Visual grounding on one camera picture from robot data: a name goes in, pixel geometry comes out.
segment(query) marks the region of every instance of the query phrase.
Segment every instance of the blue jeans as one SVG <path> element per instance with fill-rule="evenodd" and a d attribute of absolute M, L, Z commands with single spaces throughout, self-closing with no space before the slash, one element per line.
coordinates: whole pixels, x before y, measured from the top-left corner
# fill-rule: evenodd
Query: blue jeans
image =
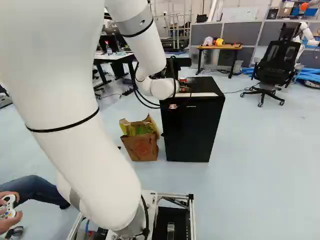
<path fill-rule="evenodd" d="M 19 193 L 20 201 L 15 203 L 14 207 L 30 199 L 55 204 L 61 209 L 70 206 L 60 195 L 55 185 L 36 175 L 24 176 L 0 185 L 0 192 L 4 191 Z"/>

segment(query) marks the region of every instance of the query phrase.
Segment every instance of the black stripe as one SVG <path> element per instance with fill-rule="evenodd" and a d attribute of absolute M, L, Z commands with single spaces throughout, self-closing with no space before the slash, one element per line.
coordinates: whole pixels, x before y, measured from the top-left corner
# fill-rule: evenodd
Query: black stripe
<path fill-rule="evenodd" d="M 152 18 L 150 24 L 149 24 L 148 26 L 146 26 L 145 29 L 142 29 L 141 31 L 138 31 L 138 32 L 135 33 L 135 34 L 130 34 L 130 35 L 121 34 L 121 35 L 122 35 L 123 37 L 125 37 L 125 38 L 133 38 L 133 37 L 135 37 L 135 36 L 138 36 L 138 35 L 144 33 L 145 31 L 147 31 L 147 30 L 151 27 L 151 25 L 152 25 L 153 22 L 154 22 L 154 18 Z"/>
<path fill-rule="evenodd" d="M 83 124 L 87 121 L 89 121 L 90 119 L 92 119 L 95 115 L 97 115 L 97 113 L 99 112 L 99 107 L 98 109 L 93 113 L 91 114 L 90 116 L 86 117 L 85 119 L 81 120 L 81 121 L 78 121 L 76 123 L 72 123 L 70 125 L 67 125 L 67 126 L 62 126 L 62 127 L 57 127 L 57 128 L 51 128 L 51 129 L 31 129 L 29 127 L 26 126 L 26 128 L 31 131 L 31 132 L 34 132 L 34 133 L 53 133 L 53 132 L 59 132 L 59 131 L 62 131 L 62 130 L 66 130 L 66 129 L 71 129 L 71 128 L 74 128 L 80 124 Z"/>

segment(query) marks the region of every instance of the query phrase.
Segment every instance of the gray partition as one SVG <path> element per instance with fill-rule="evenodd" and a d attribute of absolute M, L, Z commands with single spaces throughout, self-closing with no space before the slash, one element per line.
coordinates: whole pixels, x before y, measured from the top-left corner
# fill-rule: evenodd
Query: gray partition
<path fill-rule="evenodd" d="M 309 28 L 313 33 L 313 36 L 320 36 L 320 21 L 319 22 L 310 22 Z"/>
<path fill-rule="evenodd" d="M 238 51 L 237 60 L 242 60 L 243 67 L 249 67 L 252 54 L 254 53 L 254 47 L 243 47 Z M 219 66 L 231 66 L 234 59 L 234 51 L 232 50 L 220 50 L 218 65 Z"/>
<path fill-rule="evenodd" d="M 304 50 L 301 56 L 299 57 L 299 62 L 304 65 L 306 68 L 318 69 L 320 68 L 320 50 L 319 48 L 314 51 Z"/>
<path fill-rule="evenodd" d="M 225 23 L 222 38 L 226 43 L 254 46 L 258 40 L 261 21 Z"/>
<path fill-rule="evenodd" d="M 191 43 L 190 45 L 201 45 L 208 36 L 221 36 L 222 23 L 212 24 L 194 24 L 191 26 Z"/>
<path fill-rule="evenodd" d="M 271 41 L 279 39 L 280 30 L 284 21 L 266 21 L 263 25 L 259 46 L 268 46 Z"/>

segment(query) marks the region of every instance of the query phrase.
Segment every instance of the white game controller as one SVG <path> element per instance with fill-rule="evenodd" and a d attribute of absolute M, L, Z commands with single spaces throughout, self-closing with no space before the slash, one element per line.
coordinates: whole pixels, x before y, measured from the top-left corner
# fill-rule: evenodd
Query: white game controller
<path fill-rule="evenodd" d="M 16 211 L 14 210 L 16 196 L 13 194 L 9 194 L 4 196 L 2 200 L 5 200 L 6 203 L 0 207 L 0 210 L 6 208 L 6 212 L 0 215 L 0 220 L 14 218 L 16 216 Z"/>

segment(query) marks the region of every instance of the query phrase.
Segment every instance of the blue hose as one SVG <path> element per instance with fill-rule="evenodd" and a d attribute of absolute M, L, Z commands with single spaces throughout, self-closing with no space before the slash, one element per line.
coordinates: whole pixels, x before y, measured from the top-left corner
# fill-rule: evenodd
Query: blue hose
<path fill-rule="evenodd" d="M 89 223 L 90 223 L 90 220 L 86 221 L 86 224 L 85 224 L 85 234 L 88 234 L 88 233 L 89 233 Z"/>

